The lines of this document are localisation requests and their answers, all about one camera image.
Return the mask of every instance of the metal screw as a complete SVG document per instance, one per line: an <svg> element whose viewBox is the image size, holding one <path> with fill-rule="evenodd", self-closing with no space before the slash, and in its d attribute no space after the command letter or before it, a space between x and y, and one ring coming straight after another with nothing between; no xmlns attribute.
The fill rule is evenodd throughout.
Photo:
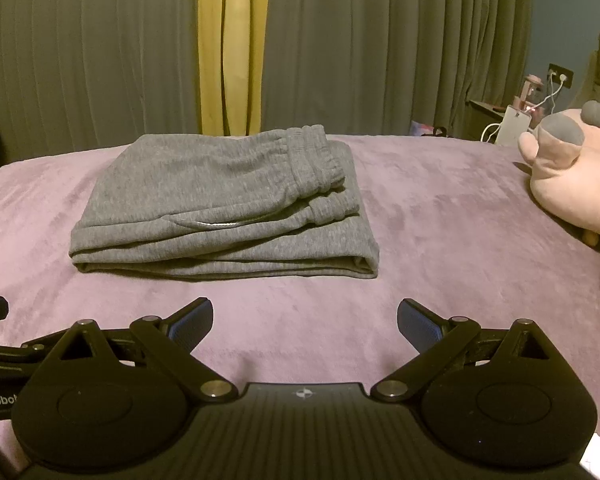
<svg viewBox="0 0 600 480"><path fill-rule="evenodd" d="M382 381L376 386L376 391L378 391L380 395L391 399L404 395L408 389L408 386L402 381L394 380Z"/></svg>
<svg viewBox="0 0 600 480"><path fill-rule="evenodd" d="M231 383L221 380L207 381L200 386L200 391L207 397L222 397L230 393L231 390Z"/></svg>

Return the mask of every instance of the white power bank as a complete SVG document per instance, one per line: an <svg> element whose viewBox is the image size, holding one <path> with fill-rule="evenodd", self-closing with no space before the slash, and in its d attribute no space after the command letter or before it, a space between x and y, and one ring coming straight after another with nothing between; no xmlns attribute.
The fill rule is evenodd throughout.
<svg viewBox="0 0 600 480"><path fill-rule="evenodd" d="M507 106L504 119L500 125L496 144L501 146L517 146L518 137L531 123L531 116L516 110L513 106Z"/></svg>

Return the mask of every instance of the blue wall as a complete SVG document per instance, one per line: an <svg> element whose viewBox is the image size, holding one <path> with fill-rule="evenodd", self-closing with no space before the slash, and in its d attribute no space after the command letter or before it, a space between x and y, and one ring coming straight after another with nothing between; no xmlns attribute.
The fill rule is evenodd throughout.
<svg viewBox="0 0 600 480"><path fill-rule="evenodd" d="M574 71L571 89L563 90L556 110L568 107L598 48L600 0L533 0L531 37L525 73L546 78L549 63Z"/></svg>

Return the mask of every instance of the pink bedspread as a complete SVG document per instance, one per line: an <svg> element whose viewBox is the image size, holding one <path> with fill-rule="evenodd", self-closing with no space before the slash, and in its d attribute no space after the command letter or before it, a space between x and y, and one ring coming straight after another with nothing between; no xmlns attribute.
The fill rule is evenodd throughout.
<svg viewBox="0 0 600 480"><path fill-rule="evenodd" d="M352 148L381 247L375 280L81 274L67 255L69 232L98 174L123 148L1 168L0 295L11 312L0 322L0 344L19 346L85 317L125 327L206 296L214 328L194 355L220 374L238 384L368 388L416 354L396 327L398 303L412 297L488 328L536 320L591 392L600 419L600 252L534 204L515 150L455 139L338 138ZM0 422L0 455L10 475L27 463L8 422Z"/></svg>

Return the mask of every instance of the folded gray sweatpants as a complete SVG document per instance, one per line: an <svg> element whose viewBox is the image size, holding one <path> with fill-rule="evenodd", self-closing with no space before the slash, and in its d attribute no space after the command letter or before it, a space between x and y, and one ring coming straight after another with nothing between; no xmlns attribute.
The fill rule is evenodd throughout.
<svg viewBox="0 0 600 480"><path fill-rule="evenodd" d="M98 178L70 256L83 271L372 278L379 251L349 147L306 126L142 136Z"/></svg>

